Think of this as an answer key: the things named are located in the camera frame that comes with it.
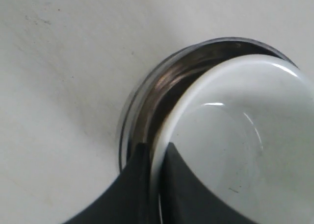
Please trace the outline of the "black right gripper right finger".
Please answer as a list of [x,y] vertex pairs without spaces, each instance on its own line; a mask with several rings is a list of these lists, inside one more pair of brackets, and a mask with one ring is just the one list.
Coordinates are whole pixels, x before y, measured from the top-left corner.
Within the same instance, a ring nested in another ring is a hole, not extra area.
[[174,144],[165,153],[160,184],[166,224],[311,224],[314,160],[303,150],[269,148],[235,160],[239,151],[202,158],[199,169]]

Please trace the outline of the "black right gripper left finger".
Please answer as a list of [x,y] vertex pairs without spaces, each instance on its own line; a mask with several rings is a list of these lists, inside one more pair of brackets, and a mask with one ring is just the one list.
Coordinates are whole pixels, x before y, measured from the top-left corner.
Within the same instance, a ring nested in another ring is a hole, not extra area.
[[67,224],[159,224],[149,205],[149,148],[139,143],[110,187]]

